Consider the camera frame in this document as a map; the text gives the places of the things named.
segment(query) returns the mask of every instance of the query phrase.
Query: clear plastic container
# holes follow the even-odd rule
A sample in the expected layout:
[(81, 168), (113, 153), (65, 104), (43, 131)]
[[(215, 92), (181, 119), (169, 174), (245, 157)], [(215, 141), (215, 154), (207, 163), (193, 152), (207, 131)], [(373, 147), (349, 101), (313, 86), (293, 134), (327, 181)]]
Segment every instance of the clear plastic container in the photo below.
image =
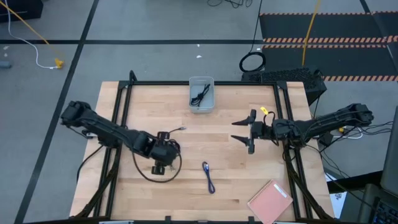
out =
[[(200, 106), (191, 105), (192, 98), (203, 92), (206, 85), (209, 90), (200, 102)], [(212, 77), (191, 77), (189, 79), (189, 107), (192, 113), (210, 113), (215, 105), (214, 79)]]

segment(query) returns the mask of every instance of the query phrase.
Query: pink book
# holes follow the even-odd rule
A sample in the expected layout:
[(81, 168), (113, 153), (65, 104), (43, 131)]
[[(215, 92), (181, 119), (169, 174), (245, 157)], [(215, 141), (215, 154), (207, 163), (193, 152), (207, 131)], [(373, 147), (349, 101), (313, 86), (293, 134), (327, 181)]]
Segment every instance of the pink book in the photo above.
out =
[(293, 202), (284, 189), (270, 180), (249, 202), (249, 208), (263, 224), (273, 223)]

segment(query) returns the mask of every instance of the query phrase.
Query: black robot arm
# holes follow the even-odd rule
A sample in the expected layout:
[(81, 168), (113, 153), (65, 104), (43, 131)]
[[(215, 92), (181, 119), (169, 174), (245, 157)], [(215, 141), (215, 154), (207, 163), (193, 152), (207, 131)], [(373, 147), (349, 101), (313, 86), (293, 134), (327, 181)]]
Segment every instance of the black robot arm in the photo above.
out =
[(153, 136), (145, 131), (126, 129), (96, 114), (88, 103), (71, 101), (61, 115), (62, 125), (83, 126), (98, 136), (98, 141), (107, 147), (118, 147), (124, 143), (132, 152), (145, 158), (153, 158), (160, 166), (169, 166), (179, 152), (176, 142), (165, 141), (168, 133)]
[(278, 140), (288, 140), (293, 147), (304, 147), (312, 137), (343, 126), (369, 126), (373, 115), (366, 105), (356, 103), (308, 121), (275, 119), (268, 126), (262, 121), (255, 120), (256, 110), (251, 110), (250, 116), (245, 120), (232, 123), (233, 125), (251, 126), (250, 138), (231, 136), (245, 143), (249, 147), (249, 154), (254, 153), (254, 139), (269, 139), (276, 143)]

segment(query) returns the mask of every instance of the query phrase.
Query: blue cable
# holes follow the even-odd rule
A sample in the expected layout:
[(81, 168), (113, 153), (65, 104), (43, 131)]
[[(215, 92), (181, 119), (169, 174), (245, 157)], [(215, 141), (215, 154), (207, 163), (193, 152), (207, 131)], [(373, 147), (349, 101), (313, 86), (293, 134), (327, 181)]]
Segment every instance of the blue cable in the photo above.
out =
[(203, 170), (205, 171), (205, 174), (207, 176), (207, 181), (208, 181), (208, 188), (209, 188), (209, 193), (213, 194), (216, 192), (216, 189), (214, 188), (214, 185), (210, 179), (210, 169), (209, 169), (209, 164), (207, 162), (202, 162), (201, 166), (203, 167)]

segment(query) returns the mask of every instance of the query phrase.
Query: wooden table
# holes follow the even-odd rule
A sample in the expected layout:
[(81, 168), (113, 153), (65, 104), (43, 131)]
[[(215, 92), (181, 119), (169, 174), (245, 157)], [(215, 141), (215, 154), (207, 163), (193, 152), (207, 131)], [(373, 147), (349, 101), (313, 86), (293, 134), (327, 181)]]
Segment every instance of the wooden table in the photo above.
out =
[[(117, 85), (117, 82), (103, 82), (99, 93), (96, 112), (107, 119), (112, 116)], [(288, 88), (294, 119), (310, 119), (302, 83), (288, 83)], [(188, 107), (188, 86), (133, 86), (127, 126), (155, 135), (158, 131), (187, 127), (186, 130), (171, 134), (171, 138), (181, 145), (183, 165), (175, 180), (167, 184), (152, 183), (140, 176), (134, 167), (131, 152), (124, 147), (112, 219), (164, 220), (165, 216), (171, 215), (173, 220), (247, 221), (248, 216), (254, 215), (248, 209), (247, 202), (270, 179), (278, 181), (290, 193), (285, 163), (282, 160), (282, 146), (277, 147), (270, 141), (256, 140), (256, 151), (249, 155), (247, 148), (230, 136), (248, 136), (249, 127), (232, 126), (231, 123), (246, 118), (250, 109), (257, 109), (257, 114), (260, 114), (259, 108), (265, 106), (269, 111), (276, 112), (273, 88), (215, 86), (215, 93), (216, 106), (212, 113), (193, 114)], [(280, 97), (284, 109), (282, 92)], [(121, 119), (123, 102), (124, 100), (118, 122)], [(317, 147), (316, 141), (310, 141), (309, 145)], [(85, 157), (97, 147), (96, 139), (89, 140)], [(319, 153), (309, 147), (301, 152), (308, 189), (325, 211), (333, 216)], [(139, 167), (149, 177), (170, 177), (150, 174), (154, 161), (136, 157)], [(98, 188), (103, 158), (104, 150), (82, 168), (71, 215), (80, 212)], [(201, 166), (203, 161), (207, 161), (211, 169), (211, 179), (216, 188), (214, 195), (208, 193), (206, 175)], [(305, 217), (299, 189), (297, 195), (300, 212)], [(105, 193), (102, 208), (107, 197), (108, 194)], [(278, 220), (293, 221), (293, 206)]]

